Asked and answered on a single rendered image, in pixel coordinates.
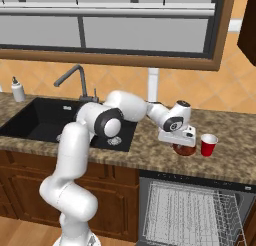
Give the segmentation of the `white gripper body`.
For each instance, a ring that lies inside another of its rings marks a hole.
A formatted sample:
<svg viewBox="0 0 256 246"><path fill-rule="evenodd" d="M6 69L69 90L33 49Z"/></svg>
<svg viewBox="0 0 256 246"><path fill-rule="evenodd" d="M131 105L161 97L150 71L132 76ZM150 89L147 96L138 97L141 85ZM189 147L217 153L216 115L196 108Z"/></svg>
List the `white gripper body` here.
<svg viewBox="0 0 256 246"><path fill-rule="evenodd" d="M194 147L196 145L196 131L184 130L165 132L162 129L159 130L158 140L166 143L177 144L182 146Z"/></svg>

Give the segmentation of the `brown bowl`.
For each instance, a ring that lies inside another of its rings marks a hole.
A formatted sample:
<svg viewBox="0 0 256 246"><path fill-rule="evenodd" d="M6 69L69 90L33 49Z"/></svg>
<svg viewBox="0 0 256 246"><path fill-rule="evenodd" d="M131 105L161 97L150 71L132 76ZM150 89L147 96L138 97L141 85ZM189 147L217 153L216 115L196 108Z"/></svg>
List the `brown bowl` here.
<svg viewBox="0 0 256 246"><path fill-rule="evenodd" d="M183 146L179 144L174 144L173 149L178 155L181 156L190 156L196 152L195 147Z"/></svg>

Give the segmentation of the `red cup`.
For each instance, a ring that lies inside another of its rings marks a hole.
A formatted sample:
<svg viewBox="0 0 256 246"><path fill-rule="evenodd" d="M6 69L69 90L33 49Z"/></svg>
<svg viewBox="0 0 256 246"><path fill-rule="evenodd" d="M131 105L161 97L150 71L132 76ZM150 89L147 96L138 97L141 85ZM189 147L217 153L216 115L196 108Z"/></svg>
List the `red cup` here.
<svg viewBox="0 0 256 246"><path fill-rule="evenodd" d="M203 134L201 136L201 154L205 157L211 156L217 143L218 138L215 135Z"/></svg>

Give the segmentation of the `open dishwasher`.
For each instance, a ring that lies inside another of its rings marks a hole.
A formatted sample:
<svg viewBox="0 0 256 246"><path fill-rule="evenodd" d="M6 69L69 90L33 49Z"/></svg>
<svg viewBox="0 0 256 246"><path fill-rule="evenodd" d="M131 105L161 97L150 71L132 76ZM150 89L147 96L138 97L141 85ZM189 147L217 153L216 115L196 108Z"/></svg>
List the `open dishwasher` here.
<svg viewBox="0 0 256 246"><path fill-rule="evenodd" d="M256 186L141 170L136 246L249 246Z"/></svg>

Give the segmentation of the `brown wooden base cupboards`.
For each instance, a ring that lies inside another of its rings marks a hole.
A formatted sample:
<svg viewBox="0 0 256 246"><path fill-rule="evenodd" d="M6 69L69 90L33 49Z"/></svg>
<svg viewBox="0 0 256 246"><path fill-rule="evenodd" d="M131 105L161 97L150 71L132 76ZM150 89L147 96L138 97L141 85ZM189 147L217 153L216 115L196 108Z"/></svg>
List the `brown wooden base cupboards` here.
<svg viewBox="0 0 256 246"><path fill-rule="evenodd" d="M39 195L41 182L53 173L55 165L54 157L0 150L1 198L6 201L12 217L59 225L60 212ZM98 211L89 221L94 233L130 242L138 240L136 169L90 162L86 174L76 183L98 199Z"/></svg>

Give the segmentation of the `grey sink tap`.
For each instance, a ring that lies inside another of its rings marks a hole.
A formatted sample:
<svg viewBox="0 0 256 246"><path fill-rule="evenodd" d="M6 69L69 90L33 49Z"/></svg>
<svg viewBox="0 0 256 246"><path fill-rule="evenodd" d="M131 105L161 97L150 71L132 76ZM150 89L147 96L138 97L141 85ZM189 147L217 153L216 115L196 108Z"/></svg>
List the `grey sink tap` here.
<svg viewBox="0 0 256 246"><path fill-rule="evenodd" d="M69 69L66 73L64 73L59 79L57 79L54 82L54 86L59 87L67 78L69 78L76 71L79 71L81 87L82 87L82 95L79 97L79 100L82 102L98 103L99 97L97 96L97 93L94 93L93 96L89 96L87 94L85 72L84 72L83 67L80 64L76 64L71 69Z"/></svg>

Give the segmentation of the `black sink basin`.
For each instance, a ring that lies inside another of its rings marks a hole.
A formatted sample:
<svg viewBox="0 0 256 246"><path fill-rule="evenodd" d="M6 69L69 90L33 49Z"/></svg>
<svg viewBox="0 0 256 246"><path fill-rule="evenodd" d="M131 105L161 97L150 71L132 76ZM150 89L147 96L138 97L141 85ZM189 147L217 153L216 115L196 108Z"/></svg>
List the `black sink basin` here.
<svg viewBox="0 0 256 246"><path fill-rule="evenodd" d="M0 127L0 135L57 143L64 126L75 121L81 106L82 102L76 100L37 97ZM135 122L123 121L113 143L94 136L90 146L128 152L136 126Z"/></svg>

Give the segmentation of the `white soap dispenser bottle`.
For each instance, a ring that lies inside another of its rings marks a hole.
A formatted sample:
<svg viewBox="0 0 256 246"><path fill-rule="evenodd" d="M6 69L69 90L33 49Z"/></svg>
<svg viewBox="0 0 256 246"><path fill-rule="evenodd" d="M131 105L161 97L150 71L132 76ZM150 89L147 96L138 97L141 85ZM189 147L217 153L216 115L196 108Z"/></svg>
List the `white soap dispenser bottle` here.
<svg viewBox="0 0 256 246"><path fill-rule="evenodd" d="M25 100L23 85L15 77L12 77L11 89L16 102L23 102Z"/></svg>

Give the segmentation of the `window with wooden frame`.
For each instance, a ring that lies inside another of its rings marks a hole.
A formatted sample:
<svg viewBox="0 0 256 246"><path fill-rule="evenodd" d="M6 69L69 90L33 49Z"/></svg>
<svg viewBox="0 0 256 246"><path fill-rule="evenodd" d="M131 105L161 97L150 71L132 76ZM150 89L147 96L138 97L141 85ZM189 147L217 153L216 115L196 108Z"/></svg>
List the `window with wooden frame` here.
<svg viewBox="0 0 256 246"><path fill-rule="evenodd" d="M0 0L0 58L216 70L234 0Z"/></svg>

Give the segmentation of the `dark wooden wall cupboard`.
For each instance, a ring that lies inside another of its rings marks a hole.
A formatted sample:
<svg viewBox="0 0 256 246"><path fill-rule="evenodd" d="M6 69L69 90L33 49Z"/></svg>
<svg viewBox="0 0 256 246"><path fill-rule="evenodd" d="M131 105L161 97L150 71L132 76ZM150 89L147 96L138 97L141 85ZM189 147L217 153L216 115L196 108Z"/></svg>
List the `dark wooden wall cupboard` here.
<svg viewBox="0 0 256 246"><path fill-rule="evenodd" d="M237 45L256 67L256 0L247 1Z"/></svg>

